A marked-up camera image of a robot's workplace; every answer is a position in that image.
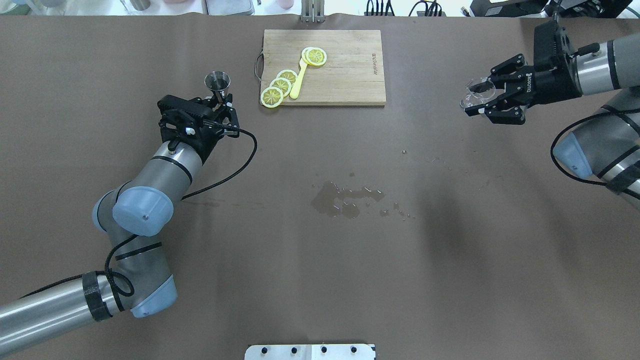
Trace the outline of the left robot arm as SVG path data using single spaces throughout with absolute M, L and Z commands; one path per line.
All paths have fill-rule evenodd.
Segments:
M 194 182 L 217 142 L 242 132 L 233 96 L 185 100 L 166 95 L 157 103 L 162 144 L 133 180 L 108 191 L 94 205 L 93 223 L 110 241 L 103 269 L 71 276 L 1 308 L 1 355 L 59 337 L 130 311 L 143 318 L 178 298 L 161 230 Z

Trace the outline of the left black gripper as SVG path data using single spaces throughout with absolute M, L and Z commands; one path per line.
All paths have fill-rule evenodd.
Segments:
M 202 99 L 202 105 L 214 113 L 220 112 L 220 123 L 224 130 L 216 126 L 203 125 L 195 120 L 164 117 L 160 119 L 160 136 L 162 142 L 167 142 L 169 152 L 176 152 L 178 145 L 188 145 L 199 155 L 201 162 L 205 163 L 224 135 L 231 138 L 240 136 L 240 125 L 231 102 L 223 104 L 223 98 L 219 96 L 206 96 Z

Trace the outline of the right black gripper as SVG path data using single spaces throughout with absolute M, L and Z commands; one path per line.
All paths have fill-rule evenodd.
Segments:
M 523 54 L 517 54 L 494 66 L 487 76 L 496 89 L 505 89 L 507 83 L 521 81 L 522 94 L 520 104 L 512 104 L 504 99 L 479 98 L 474 95 L 464 96 L 464 112 L 469 117 L 482 116 L 494 125 L 523 125 L 526 121 L 525 107 L 547 105 L 560 101 L 580 98 L 578 78 L 574 70 L 555 68 L 553 70 L 535 71 L 526 66 Z

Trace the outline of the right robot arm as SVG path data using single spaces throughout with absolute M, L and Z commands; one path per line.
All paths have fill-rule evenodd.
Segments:
M 466 88 L 460 105 L 467 116 L 495 125 L 523 125 L 535 105 L 617 91 L 558 133 L 550 156 L 565 176 L 639 207 L 638 33 L 574 49 L 564 27 L 546 23 L 535 28 L 532 64 L 514 55 Z

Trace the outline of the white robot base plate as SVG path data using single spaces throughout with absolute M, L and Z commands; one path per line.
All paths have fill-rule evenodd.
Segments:
M 249 346 L 245 360 L 376 360 L 374 344 L 256 344 Z

